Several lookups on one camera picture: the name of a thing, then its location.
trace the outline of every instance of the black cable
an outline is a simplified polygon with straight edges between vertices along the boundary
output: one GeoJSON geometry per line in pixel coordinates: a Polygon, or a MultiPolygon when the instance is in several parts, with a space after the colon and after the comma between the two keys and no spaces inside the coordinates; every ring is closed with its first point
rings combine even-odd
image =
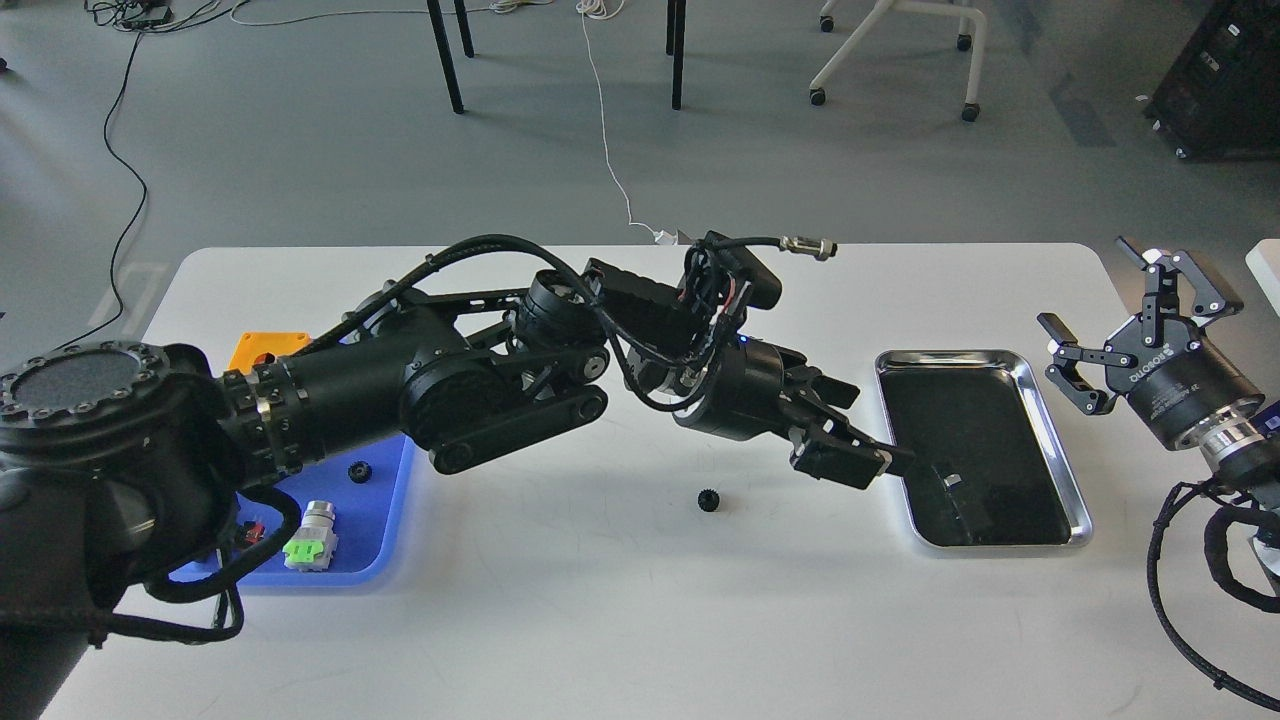
{"type": "MultiPolygon", "coordinates": [[[[220,564],[227,564],[230,550],[218,548],[220,564]]],[[[123,615],[110,610],[0,610],[0,628],[8,630],[52,630],[84,633],[93,647],[101,650],[109,633],[145,641],[205,644],[234,638],[244,629],[244,605],[239,589],[233,584],[219,593],[214,607],[214,620],[207,628],[169,623],[154,618],[123,615]]]]}
{"type": "Polygon", "coordinates": [[[426,279],[428,277],[443,270],[444,268],[461,263],[468,258],[475,258],[477,255],[486,255],[492,252],[517,252],[524,255],[532,255],[544,260],[549,264],[557,273],[559,273],[564,282],[576,292],[586,307],[590,309],[600,328],[604,331],[605,337],[609,340],[613,352],[618,356],[618,363],[622,366],[623,380],[627,387],[645,406],[659,410],[664,413],[673,413],[676,410],[682,410],[690,407],[698,400],[701,398],[705,392],[705,387],[709,380],[713,379],[713,373],[716,370],[716,351],[717,345],[712,345],[709,350],[704,350],[700,355],[705,357],[698,357],[696,360],[705,360],[705,366],[708,368],[708,375],[704,377],[703,382],[699,383],[699,391],[695,391],[689,397],[675,404],[660,404],[640,389],[640,383],[635,377],[634,369],[626,363],[626,355],[622,354],[621,345],[618,345],[618,338],[626,341],[635,351],[645,360],[658,363],[659,365],[667,368],[685,368],[691,363],[690,359],[673,359],[666,354],[658,351],[654,347],[648,346],[645,342],[636,338],[626,328],[618,324],[612,315],[604,309],[599,297],[591,292],[582,278],[573,272],[563,260],[556,256],[547,249],[530,242],[522,237],[516,237],[512,234],[480,234],[475,237],[468,237],[467,240],[460,241],[449,247],[442,250],[436,255],[429,255],[426,260],[419,264],[416,268],[410,270],[404,277],[393,283],[389,288],[380,292],[376,297],[369,301],[365,306],[357,309],[355,313],[349,314],[343,322],[338,323],[320,337],[312,340],[306,347],[297,351],[294,355],[308,355],[326,347],[337,345],[342,338],[347,337],[357,328],[360,328],[366,320],[376,315],[383,307],[397,300],[406,290],[417,284],[419,282],[426,279]]]}
{"type": "Polygon", "coordinates": [[[115,282],[115,261],[116,258],[119,258],[120,255],[120,246],[124,243],[124,237],[129,234],[129,229],[133,228],[133,224],[138,220],[138,217],[142,214],[142,209],[147,204],[147,196],[150,195],[150,188],[147,187],[147,181],[142,179],[142,176],[138,174],[138,170],[136,170],[133,165],[131,165],[124,158],[120,158],[120,155],[115,151],[115,149],[111,147],[111,137],[108,131],[110,129],[111,126],[111,117],[115,115],[115,111],[120,108],[120,101],[124,99],[124,91],[129,87],[129,73],[133,70],[133,59],[137,58],[138,55],[138,45],[141,42],[142,42],[142,35],[138,33],[138,36],[133,38],[133,49],[129,51],[129,61],[124,65],[124,79],[120,82],[120,91],[115,94],[115,101],[111,102],[111,109],[106,111],[106,119],[102,120],[102,142],[106,145],[106,151],[110,152],[111,156],[115,158],[116,161],[119,161],[122,165],[124,165],[131,173],[133,173],[134,179],[137,179],[138,184],[142,186],[142,197],[138,200],[138,206],[133,210],[133,217],[129,218],[128,224],[125,224],[124,229],[120,231],[120,237],[115,240],[115,247],[111,249],[111,263],[110,265],[108,265],[108,273],[111,281],[111,295],[115,296],[116,310],[114,315],[99,323],[95,328],[90,329],[88,332],[78,334],[72,340],[68,340],[67,342],[59,345],[58,346],[59,348],[67,347],[68,345],[84,340],[86,337],[119,320],[120,316],[124,315],[124,299],[120,297],[120,287],[115,282]]]}
{"type": "Polygon", "coordinates": [[[1169,614],[1165,612],[1165,603],[1160,597],[1160,573],[1157,570],[1157,564],[1160,562],[1161,546],[1165,542],[1165,530],[1172,524],[1174,516],[1187,506],[1192,500],[1201,495],[1207,495],[1208,488],[1212,487],[1210,483],[1212,480],[1206,480],[1203,483],[1178,483],[1169,491],[1169,496],[1165,497],[1165,503],[1160,509],[1160,514],[1156,515],[1155,530],[1151,533],[1151,546],[1147,548],[1147,592],[1151,594],[1151,606],[1156,611],[1156,619],[1160,620],[1160,626],[1165,630],[1169,641],[1174,643],[1178,652],[1187,659],[1197,670],[1203,673],[1208,679],[1213,680],[1213,688],[1228,689],[1242,698],[1271,710],[1272,712],[1280,712],[1280,700],[1276,700],[1263,692],[1260,692],[1240,680],[1236,680],[1231,675],[1228,675],[1220,667],[1206,660],[1202,655],[1196,652],[1192,646],[1183,639],[1183,637],[1174,629],[1172,621],[1169,620],[1169,614]],[[1183,491],[1189,491],[1187,495],[1181,495],[1183,491]]]}
{"type": "Polygon", "coordinates": [[[225,564],[224,568],[207,578],[198,580],[179,582],[170,580],[168,574],[147,579],[142,587],[147,594],[164,602],[197,602],[219,593],[224,593],[236,587],[244,575],[256,570],[260,565],[270,560],[284,548],[293,533],[298,532],[302,524],[302,509],[288,493],[271,487],[253,487],[239,491],[246,498],[266,505],[280,514],[280,527],[276,528],[262,542],[253,544],[239,555],[236,560],[225,564]]]}

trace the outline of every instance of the circular joint cap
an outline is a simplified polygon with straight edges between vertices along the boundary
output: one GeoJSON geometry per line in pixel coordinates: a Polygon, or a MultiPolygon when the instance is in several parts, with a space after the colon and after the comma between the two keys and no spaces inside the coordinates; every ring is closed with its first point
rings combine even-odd
{"type": "Polygon", "coordinates": [[[0,374],[0,420],[97,418],[157,387],[166,373],[163,354],[148,345],[72,345],[0,374]]]}

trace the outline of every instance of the green connector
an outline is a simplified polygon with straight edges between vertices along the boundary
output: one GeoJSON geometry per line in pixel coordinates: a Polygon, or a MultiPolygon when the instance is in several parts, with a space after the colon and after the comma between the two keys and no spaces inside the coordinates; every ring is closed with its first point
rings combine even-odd
{"type": "Polygon", "coordinates": [[[324,552],[324,542],[314,539],[294,539],[284,543],[284,557],[289,562],[314,562],[324,552]]]}

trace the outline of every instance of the plug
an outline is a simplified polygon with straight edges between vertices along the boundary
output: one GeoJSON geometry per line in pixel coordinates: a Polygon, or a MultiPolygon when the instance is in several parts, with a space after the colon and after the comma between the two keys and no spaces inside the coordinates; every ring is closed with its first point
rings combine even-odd
{"type": "Polygon", "coordinates": [[[818,259],[818,261],[824,261],[827,258],[835,258],[836,251],[840,246],[827,238],[812,238],[812,237],[780,237],[778,250],[785,250],[787,252],[795,252],[797,255],[812,255],[818,259]]]}
{"type": "Polygon", "coordinates": [[[302,527],[284,543],[284,566],[291,570],[328,570],[338,536],[333,532],[333,503],[312,500],[302,516],[302,527]]]}

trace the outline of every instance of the stainless steel tray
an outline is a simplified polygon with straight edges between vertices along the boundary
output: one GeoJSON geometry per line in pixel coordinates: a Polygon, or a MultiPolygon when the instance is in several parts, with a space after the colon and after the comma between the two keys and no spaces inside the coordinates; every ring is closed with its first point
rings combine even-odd
{"type": "Polygon", "coordinates": [[[940,548],[1079,546],[1093,534],[1030,365],[1007,350],[876,359],[915,534],[940,548]]]}

